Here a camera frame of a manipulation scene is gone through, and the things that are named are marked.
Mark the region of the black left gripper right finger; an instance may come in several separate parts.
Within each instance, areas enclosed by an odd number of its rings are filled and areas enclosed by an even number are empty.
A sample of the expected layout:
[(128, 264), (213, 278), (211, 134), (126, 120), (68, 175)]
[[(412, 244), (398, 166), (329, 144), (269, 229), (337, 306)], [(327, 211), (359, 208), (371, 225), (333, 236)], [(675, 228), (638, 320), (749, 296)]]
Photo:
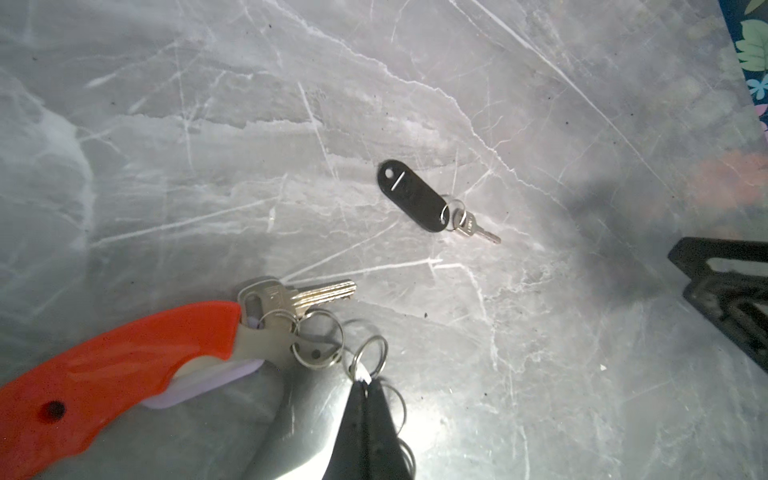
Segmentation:
[(412, 479), (399, 437), (379, 380), (366, 387), (366, 479)]

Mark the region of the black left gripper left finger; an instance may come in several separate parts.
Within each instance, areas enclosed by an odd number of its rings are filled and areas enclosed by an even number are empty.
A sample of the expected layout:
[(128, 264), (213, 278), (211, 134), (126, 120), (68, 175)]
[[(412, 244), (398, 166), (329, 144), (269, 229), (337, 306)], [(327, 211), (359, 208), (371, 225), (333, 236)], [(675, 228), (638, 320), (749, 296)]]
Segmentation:
[(331, 458), (323, 480), (363, 480), (368, 478), (365, 446), (366, 384), (355, 381), (344, 409)]

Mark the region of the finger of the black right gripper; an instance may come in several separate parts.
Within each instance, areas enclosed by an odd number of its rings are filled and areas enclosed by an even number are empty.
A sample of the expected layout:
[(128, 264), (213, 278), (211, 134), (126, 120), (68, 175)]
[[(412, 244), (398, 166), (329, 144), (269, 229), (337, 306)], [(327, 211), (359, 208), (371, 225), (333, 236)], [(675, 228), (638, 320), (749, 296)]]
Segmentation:
[(767, 278), (718, 272), (713, 258), (765, 264), (765, 242), (701, 237), (680, 239), (668, 259), (690, 280), (683, 298), (762, 370), (767, 369)]

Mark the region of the black car key fob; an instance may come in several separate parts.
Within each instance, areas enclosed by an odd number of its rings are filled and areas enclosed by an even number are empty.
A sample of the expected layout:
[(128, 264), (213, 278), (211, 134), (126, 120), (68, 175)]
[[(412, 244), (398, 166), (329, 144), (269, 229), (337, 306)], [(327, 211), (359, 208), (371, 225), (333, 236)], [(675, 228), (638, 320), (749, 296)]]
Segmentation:
[(395, 159), (383, 161), (376, 179), (381, 192), (422, 229), (431, 233), (455, 231), (496, 245), (502, 242), (477, 223), (463, 201), (438, 194), (405, 163)]

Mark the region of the steel keyring with red handle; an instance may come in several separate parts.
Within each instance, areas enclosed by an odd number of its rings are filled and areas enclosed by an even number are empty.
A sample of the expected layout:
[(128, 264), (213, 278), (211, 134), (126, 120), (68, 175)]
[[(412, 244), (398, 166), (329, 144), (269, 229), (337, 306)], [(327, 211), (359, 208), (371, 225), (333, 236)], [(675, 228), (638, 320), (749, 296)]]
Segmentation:
[[(228, 360), (240, 320), (241, 307), (232, 301), (165, 310), (77, 345), (4, 385), (2, 477), (29, 479), (82, 453), (119, 415), (165, 391), (191, 361)], [(245, 477), (322, 479), (352, 384), (379, 380), (385, 397), (390, 387), (378, 370), (345, 362), (344, 346), (332, 366), (278, 370), (285, 377), (282, 403)], [(395, 430), (414, 477), (413, 452)]]

